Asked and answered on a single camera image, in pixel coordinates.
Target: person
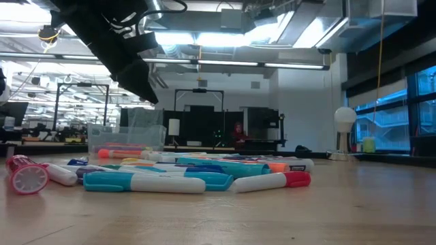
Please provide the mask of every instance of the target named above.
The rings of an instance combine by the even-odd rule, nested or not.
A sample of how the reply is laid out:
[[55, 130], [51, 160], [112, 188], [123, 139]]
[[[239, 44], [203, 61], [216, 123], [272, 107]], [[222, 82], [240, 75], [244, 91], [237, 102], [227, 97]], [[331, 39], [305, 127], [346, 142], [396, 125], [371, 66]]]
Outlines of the person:
[[245, 132], [243, 131], [243, 125], [240, 122], [237, 122], [234, 124], [234, 131], [232, 133], [232, 137], [234, 140], [234, 147], [235, 148], [242, 148], [244, 146], [245, 140], [247, 139], [247, 136], [245, 135]]

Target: round lamp shade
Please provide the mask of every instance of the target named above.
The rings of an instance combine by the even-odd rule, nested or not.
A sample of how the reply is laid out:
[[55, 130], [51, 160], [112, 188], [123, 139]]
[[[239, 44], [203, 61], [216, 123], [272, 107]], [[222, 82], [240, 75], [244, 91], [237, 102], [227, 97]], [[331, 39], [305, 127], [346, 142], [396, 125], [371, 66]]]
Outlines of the round lamp shade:
[[356, 122], [356, 112], [348, 107], [341, 107], [334, 113], [334, 120], [339, 133], [349, 133]]
[[334, 120], [337, 123], [354, 123], [357, 119], [356, 112], [348, 107], [341, 107], [334, 113]]

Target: clear plastic container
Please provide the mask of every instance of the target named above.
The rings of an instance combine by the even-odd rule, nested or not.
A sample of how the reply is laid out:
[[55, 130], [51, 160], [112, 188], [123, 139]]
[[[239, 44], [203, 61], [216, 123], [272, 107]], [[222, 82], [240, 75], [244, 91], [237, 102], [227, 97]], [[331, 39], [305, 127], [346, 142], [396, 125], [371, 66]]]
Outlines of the clear plastic container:
[[159, 150], [164, 149], [166, 128], [162, 125], [150, 127], [120, 127], [88, 124], [88, 151], [97, 156], [98, 150]]

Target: computer monitor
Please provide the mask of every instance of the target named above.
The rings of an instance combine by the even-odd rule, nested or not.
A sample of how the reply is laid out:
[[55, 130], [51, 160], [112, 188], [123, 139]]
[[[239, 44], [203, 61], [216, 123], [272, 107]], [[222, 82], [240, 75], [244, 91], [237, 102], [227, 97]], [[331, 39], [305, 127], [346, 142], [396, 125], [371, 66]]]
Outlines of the computer monitor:
[[25, 117], [28, 102], [6, 102], [0, 106], [0, 116], [11, 116], [15, 118], [15, 127], [21, 127]]

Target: desk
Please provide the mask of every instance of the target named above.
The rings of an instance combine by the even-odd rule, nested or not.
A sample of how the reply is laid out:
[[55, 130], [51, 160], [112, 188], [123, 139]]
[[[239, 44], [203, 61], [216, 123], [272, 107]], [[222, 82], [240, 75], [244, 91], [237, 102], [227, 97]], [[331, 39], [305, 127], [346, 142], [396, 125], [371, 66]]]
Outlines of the desk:
[[[82, 154], [33, 157], [65, 164]], [[92, 193], [0, 185], [7, 245], [411, 245], [436, 240], [436, 170], [315, 159], [312, 184], [236, 194]], [[93, 164], [115, 164], [115, 159]], [[5, 178], [0, 166], [0, 178]]]
[[[164, 146], [164, 149], [176, 149], [175, 146]], [[234, 150], [233, 147], [202, 147], [202, 146], [177, 146], [180, 150]]]

